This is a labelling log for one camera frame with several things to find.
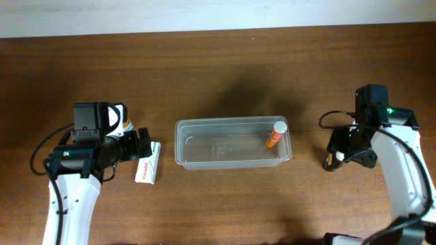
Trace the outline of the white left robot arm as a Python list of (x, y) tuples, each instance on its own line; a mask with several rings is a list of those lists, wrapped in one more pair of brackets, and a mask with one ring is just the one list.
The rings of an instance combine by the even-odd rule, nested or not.
[(145, 128), (127, 127), (123, 103), (77, 103), (74, 121), (43, 161), (49, 178), (44, 244), (87, 244), (106, 169), (151, 155)]

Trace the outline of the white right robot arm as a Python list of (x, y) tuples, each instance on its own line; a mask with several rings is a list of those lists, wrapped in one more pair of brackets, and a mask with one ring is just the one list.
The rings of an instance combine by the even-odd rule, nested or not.
[[(394, 108), (388, 89), (368, 84), (355, 92), (352, 123), (331, 127), (323, 167), (333, 172), (354, 162), (380, 165), (388, 188), (392, 222), (368, 238), (327, 233), (325, 244), (435, 243), (435, 186), (420, 147), (410, 109)], [(276, 167), (292, 155), (282, 116), (180, 120), (175, 126), (176, 162), (188, 170)]]

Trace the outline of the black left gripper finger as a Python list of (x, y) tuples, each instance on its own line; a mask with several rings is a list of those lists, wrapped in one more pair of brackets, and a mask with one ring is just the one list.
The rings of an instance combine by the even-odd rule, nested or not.
[(76, 103), (74, 105), (74, 129), (76, 131), (98, 130), (104, 135), (110, 132), (108, 103)]
[(151, 137), (149, 131), (146, 127), (138, 129), (139, 134), (139, 155), (140, 158), (147, 158), (153, 154), (153, 149), (151, 147)]

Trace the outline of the orange tube white cap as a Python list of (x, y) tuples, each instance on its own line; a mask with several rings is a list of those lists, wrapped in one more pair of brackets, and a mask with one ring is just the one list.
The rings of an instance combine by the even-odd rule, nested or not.
[(281, 136), (287, 131), (287, 124), (283, 121), (277, 121), (270, 134), (270, 139), (266, 141), (268, 148), (273, 148), (280, 140)]

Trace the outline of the small jar gold lid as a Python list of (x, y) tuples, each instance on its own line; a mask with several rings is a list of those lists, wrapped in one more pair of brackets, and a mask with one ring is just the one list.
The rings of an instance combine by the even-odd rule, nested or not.
[(123, 123), (123, 130), (124, 131), (131, 131), (133, 129), (134, 125), (129, 117), (127, 117), (126, 121)]

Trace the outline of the dark bottle white cap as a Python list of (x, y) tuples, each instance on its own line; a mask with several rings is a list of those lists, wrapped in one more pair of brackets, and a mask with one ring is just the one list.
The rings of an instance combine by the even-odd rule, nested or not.
[(334, 172), (343, 166), (345, 155), (342, 152), (328, 153), (324, 161), (324, 169), (328, 172)]

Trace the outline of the white Panadol medicine box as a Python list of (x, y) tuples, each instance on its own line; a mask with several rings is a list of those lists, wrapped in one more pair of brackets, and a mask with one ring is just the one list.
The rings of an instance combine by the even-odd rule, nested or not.
[(161, 143), (151, 142), (151, 146), (152, 155), (150, 157), (140, 158), (138, 161), (138, 167), (135, 176), (136, 183), (155, 184)]

